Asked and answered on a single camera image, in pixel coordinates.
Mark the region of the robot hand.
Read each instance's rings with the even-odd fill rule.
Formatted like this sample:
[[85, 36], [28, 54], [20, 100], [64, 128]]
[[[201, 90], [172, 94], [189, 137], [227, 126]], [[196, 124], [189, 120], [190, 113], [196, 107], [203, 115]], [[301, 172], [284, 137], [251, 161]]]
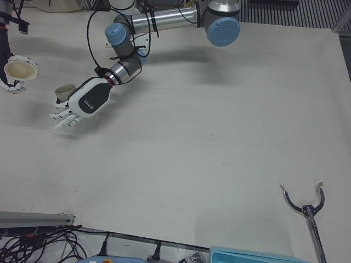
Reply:
[[105, 78], [92, 77], [83, 82], [79, 87], [65, 85], [61, 95], [56, 96], [55, 108], [59, 113], [49, 116], [60, 122], [54, 127], [72, 127], [84, 118], [95, 116], [110, 99], [111, 83]]
[[29, 57], [14, 55], [10, 50], [8, 30], [1, 24], [1, 88], [12, 94], [24, 92], [24, 82], [39, 75], [38, 63]]

